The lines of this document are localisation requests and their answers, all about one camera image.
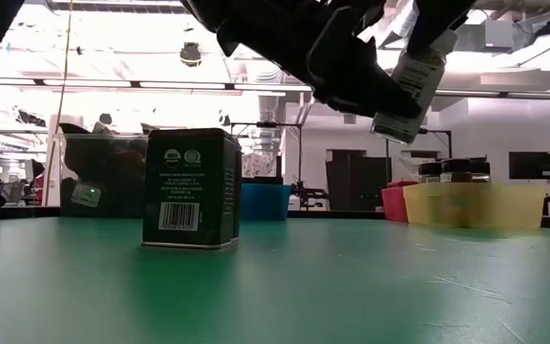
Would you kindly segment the black-lid spice jar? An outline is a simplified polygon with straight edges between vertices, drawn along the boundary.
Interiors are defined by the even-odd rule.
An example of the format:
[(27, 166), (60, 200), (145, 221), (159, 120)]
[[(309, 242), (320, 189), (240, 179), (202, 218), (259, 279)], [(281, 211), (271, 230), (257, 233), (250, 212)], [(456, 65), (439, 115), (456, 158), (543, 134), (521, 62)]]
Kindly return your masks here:
[(424, 162), (418, 166), (421, 183), (439, 183), (442, 165), (439, 161)]

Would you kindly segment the blue plastic bin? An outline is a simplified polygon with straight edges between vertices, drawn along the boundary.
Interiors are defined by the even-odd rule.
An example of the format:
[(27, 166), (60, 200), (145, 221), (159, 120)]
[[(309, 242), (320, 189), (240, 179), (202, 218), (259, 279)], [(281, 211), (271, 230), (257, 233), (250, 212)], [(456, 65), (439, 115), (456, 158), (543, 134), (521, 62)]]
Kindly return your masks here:
[(242, 220), (286, 220), (290, 194), (291, 186), (287, 184), (244, 183), (241, 196)]

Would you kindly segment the overhead rig crossbar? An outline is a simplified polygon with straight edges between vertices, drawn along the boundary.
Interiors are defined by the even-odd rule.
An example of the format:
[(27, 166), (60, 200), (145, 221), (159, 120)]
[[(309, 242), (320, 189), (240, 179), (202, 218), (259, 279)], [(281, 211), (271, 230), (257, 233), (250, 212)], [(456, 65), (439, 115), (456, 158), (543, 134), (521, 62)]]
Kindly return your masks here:
[[(23, 87), (71, 87), (80, 89), (133, 89), (133, 90), (190, 90), (190, 91), (248, 91), (271, 93), (308, 93), (311, 88), (306, 85), (288, 84), (252, 84), (252, 83), (217, 83), (217, 82), (168, 82), (136, 80), (92, 80), (92, 79), (38, 79), (22, 77), (0, 77), (0, 86)], [(437, 97), (467, 98), (510, 98), (527, 100), (550, 100), (550, 92), (508, 92), (483, 90), (438, 89)]]

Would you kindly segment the clear plastic storage box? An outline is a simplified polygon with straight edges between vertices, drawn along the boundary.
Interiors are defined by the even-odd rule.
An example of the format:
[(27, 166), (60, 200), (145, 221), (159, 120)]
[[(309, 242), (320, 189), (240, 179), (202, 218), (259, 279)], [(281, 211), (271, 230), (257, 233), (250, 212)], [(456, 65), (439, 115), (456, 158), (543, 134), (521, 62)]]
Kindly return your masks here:
[[(147, 138), (94, 133), (61, 123), (60, 210), (65, 217), (139, 218), (143, 211)], [(77, 183), (101, 190), (96, 208), (71, 202)]]

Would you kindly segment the white tag with green light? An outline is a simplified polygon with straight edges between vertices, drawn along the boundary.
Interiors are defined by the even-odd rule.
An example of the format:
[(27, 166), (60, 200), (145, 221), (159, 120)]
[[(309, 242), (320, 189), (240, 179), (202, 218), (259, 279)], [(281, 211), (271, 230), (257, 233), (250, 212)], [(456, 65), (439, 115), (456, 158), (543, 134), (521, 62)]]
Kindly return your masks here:
[(71, 202), (92, 208), (99, 205), (101, 190), (87, 184), (77, 183), (71, 196)]

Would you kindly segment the black background device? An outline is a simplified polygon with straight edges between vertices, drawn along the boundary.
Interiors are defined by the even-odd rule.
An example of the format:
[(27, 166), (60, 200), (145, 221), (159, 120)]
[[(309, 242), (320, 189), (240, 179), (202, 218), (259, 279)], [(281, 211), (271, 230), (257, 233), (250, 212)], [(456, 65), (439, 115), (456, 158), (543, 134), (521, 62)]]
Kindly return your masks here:
[(329, 201), (329, 194), (326, 190), (307, 187), (303, 181), (297, 181), (291, 185), (291, 194), (298, 198), (301, 210), (325, 209)]

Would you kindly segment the black wall monitor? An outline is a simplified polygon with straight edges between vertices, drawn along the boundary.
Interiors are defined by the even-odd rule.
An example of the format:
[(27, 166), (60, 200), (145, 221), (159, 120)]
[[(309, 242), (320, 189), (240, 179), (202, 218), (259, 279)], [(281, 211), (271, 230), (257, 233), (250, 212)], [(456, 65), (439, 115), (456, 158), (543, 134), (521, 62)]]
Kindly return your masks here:
[(550, 180), (549, 152), (510, 152), (511, 180)]

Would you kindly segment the black-lid jar orange powder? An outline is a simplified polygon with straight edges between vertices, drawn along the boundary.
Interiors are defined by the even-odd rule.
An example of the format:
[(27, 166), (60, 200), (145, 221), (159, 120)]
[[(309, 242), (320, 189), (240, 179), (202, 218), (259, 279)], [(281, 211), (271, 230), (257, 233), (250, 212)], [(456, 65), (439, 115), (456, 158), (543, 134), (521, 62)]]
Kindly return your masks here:
[(441, 162), (440, 181), (442, 183), (470, 183), (472, 164), (468, 159), (449, 159)]

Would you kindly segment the black ceiling dome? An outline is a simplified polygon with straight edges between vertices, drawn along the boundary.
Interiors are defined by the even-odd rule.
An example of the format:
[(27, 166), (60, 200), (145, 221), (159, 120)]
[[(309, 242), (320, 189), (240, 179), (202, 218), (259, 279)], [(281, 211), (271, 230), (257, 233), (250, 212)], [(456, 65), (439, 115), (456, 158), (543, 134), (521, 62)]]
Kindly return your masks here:
[(197, 42), (185, 42), (180, 50), (180, 62), (187, 67), (199, 67), (202, 63), (200, 45)]

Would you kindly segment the red plastic bin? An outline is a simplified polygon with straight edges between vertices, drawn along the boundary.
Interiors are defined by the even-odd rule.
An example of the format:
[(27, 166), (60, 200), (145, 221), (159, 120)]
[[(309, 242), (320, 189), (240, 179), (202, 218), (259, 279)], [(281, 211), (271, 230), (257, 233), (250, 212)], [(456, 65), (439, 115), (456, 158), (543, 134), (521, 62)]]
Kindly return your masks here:
[(388, 221), (399, 223), (408, 221), (404, 188), (415, 184), (417, 184), (416, 181), (390, 182), (381, 190), (385, 218)]

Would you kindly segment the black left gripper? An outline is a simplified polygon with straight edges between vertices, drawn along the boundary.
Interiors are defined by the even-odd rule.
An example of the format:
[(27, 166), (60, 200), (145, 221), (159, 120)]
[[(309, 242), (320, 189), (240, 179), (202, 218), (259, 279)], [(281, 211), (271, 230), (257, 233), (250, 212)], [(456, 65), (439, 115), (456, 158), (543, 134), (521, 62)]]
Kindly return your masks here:
[(375, 40), (386, 0), (180, 0), (230, 56), (244, 45), (314, 88), (313, 96), (371, 118), (416, 118), (420, 106), (378, 64)]

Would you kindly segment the dark green pepper tin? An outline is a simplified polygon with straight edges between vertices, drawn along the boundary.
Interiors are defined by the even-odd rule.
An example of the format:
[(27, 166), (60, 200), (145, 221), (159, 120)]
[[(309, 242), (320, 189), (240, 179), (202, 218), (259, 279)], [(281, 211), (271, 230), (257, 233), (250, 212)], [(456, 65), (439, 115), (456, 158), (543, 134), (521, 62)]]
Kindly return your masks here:
[(223, 129), (153, 131), (142, 243), (220, 249), (239, 240), (242, 151)]

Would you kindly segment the black aluminium table frame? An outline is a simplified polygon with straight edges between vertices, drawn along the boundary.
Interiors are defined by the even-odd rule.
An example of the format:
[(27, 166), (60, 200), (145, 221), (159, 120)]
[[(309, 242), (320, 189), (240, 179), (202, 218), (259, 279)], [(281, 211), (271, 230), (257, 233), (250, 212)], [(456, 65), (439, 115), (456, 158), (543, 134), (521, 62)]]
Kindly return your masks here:
[[(0, 220), (60, 217), (61, 210), (56, 206), (5, 206), (0, 207)], [(384, 220), (383, 212), (328, 212), (289, 210), (288, 218), (309, 219), (354, 219), (354, 220)], [(550, 228), (550, 217), (543, 217), (541, 226)]]

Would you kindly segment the white-lid seasoning jar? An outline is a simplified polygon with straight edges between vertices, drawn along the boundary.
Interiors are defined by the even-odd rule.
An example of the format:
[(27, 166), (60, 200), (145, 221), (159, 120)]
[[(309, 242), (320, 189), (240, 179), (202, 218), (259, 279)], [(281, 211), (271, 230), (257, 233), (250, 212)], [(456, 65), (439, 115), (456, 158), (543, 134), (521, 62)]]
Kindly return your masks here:
[(412, 96), (420, 111), (413, 118), (378, 113), (370, 129), (373, 134), (400, 143), (414, 142), (445, 73), (447, 55), (454, 50), (456, 41), (456, 33), (446, 30), (422, 52), (403, 50), (391, 76)]

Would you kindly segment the dark cabinet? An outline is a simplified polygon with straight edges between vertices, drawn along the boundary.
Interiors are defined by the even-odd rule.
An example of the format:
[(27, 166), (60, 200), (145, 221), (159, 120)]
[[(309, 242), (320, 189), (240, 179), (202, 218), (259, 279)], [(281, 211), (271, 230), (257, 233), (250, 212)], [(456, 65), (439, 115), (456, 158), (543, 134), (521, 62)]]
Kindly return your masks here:
[(328, 150), (326, 161), (331, 211), (375, 212), (391, 180), (391, 159), (369, 157), (366, 150)]

